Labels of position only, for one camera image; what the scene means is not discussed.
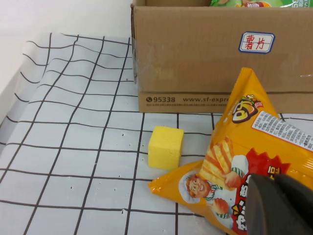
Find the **cartoon chef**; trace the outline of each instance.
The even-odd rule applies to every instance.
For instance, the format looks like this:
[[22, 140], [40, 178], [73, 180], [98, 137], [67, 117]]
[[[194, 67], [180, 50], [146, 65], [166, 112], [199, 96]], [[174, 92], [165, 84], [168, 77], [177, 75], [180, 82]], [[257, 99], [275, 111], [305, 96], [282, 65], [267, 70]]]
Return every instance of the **cartoon chef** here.
[[[234, 156], [232, 171], [222, 177], [229, 188], [237, 188], [238, 182], [248, 173], [248, 161], [244, 155]], [[189, 204], [198, 203], [200, 198], [207, 201], [217, 220], [225, 227], [233, 226], [232, 206], [236, 200], [236, 189], [229, 191], [221, 186], [202, 179], [195, 170], [185, 174], [179, 181], [179, 192], [183, 200]]]

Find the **yellow sponge cube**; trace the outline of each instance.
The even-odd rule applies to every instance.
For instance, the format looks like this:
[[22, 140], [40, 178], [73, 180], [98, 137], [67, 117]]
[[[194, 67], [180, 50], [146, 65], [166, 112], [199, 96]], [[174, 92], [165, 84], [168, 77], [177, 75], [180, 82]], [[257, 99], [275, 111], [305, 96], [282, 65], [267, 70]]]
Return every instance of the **yellow sponge cube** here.
[[149, 141], [149, 167], [173, 170], [179, 166], [184, 131], [156, 126]]

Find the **white label on bag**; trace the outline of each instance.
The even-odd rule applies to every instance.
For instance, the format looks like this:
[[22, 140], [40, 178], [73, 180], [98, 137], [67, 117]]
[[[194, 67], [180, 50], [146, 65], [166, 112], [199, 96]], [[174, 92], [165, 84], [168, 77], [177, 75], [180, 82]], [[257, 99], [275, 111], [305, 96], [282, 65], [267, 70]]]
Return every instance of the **white label on bag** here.
[[254, 124], [253, 129], [263, 131], [287, 142], [296, 144], [313, 152], [313, 137], [300, 129], [278, 119], [277, 117], [261, 111]]
[[267, 54], [272, 50], [275, 35], [272, 33], [245, 32], [241, 36], [239, 51]]

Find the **nutrition label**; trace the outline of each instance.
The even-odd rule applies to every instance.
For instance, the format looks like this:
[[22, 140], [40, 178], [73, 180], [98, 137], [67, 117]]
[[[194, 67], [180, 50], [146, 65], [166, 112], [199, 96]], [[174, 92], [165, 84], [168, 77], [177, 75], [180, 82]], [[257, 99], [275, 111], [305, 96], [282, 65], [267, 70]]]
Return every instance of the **nutrition label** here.
[[261, 111], [252, 128], [278, 137], [282, 140], [296, 144], [313, 152], [313, 137], [300, 129], [278, 119], [277, 117]]

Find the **chip bag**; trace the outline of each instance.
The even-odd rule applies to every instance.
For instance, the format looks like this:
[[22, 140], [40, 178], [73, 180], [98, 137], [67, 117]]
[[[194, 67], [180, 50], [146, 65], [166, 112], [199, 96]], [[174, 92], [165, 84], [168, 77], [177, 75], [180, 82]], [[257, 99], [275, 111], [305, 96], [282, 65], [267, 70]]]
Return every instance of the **chip bag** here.
[[212, 0], [211, 6], [228, 7], [313, 7], [313, 0]]
[[243, 0], [242, 7], [313, 7], [313, 0]]
[[313, 138], [278, 118], [252, 69], [242, 68], [204, 160], [149, 183], [230, 235], [246, 235], [251, 173], [287, 174], [313, 189]]

